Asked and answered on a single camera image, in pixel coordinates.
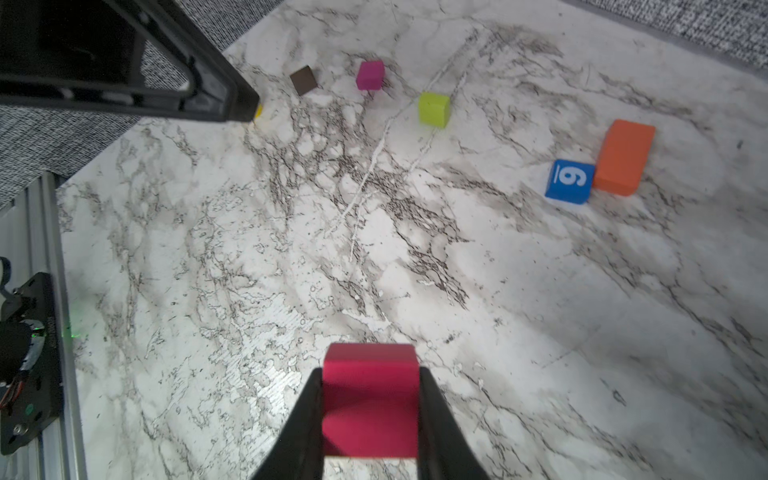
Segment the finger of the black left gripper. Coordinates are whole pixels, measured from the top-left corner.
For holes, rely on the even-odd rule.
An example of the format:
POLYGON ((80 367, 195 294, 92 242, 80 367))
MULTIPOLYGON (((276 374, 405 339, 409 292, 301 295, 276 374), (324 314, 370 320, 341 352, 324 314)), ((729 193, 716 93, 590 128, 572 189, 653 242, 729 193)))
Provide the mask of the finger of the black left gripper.
POLYGON ((260 97, 173 1, 4 1, 5 105, 207 122, 249 122, 260 97), (152 44, 184 76, 145 85, 152 44))

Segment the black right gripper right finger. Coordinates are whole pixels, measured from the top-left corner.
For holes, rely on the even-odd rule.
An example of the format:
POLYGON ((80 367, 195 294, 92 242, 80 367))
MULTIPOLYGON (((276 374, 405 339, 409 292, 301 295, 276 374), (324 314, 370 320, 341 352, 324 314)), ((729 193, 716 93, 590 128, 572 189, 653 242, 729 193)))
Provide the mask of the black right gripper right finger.
POLYGON ((431 371, 421 367, 419 375, 417 478, 488 480, 431 371))

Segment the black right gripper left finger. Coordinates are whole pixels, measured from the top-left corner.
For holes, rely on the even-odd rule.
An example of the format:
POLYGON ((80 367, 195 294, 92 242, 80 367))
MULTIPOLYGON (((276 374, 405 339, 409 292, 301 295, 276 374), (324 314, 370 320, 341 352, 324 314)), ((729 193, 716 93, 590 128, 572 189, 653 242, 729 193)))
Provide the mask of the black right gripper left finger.
POLYGON ((314 369, 277 440, 252 480, 322 479, 322 369, 314 369))

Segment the magenta-red wood block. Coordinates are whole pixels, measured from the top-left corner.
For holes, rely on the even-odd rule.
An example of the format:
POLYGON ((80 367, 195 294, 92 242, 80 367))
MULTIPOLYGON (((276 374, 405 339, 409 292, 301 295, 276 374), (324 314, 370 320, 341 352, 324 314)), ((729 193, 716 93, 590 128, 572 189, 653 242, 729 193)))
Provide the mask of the magenta-red wood block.
POLYGON ((419 361, 412 345, 331 344, 322 367, 324 453, 416 458, 419 387, 419 361))

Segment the lime green wood cube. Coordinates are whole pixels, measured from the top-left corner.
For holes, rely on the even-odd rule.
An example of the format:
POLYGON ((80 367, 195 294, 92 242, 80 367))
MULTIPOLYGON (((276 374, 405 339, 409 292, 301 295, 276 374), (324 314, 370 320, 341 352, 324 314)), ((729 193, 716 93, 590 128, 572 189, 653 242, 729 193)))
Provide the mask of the lime green wood cube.
POLYGON ((449 96, 423 92, 418 99, 419 121, 425 125, 444 129, 450 119, 451 100, 449 96))

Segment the blue number six cube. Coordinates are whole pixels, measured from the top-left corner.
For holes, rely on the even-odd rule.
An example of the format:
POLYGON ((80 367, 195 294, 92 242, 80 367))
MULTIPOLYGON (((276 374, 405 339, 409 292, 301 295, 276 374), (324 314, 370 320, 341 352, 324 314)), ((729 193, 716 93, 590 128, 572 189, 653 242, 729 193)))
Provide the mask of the blue number six cube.
POLYGON ((558 159, 552 166, 545 196, 576 205, 585 204, 591 194, 595 172, 594 165, 558 159))

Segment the orange wood block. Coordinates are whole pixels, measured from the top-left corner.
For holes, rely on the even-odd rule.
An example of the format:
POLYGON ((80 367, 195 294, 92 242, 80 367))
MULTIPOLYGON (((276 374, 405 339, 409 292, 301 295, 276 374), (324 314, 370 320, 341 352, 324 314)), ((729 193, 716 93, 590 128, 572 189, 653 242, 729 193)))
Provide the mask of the orange wood block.
POLYGON ((614 195, 631 196, 639 187, 656 128, 617 119, 602 143, 593 186, 614 195))

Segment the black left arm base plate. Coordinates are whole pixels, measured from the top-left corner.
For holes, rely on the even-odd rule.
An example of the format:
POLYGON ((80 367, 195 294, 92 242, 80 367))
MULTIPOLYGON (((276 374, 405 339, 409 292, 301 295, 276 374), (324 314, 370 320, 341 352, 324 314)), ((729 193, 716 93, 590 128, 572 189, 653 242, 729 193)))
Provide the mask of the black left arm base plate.
POLYGON ((63 412, 64 396, 52 277, 34 274, 8 290, 1 259, 1 454, 29 444, 63 412))

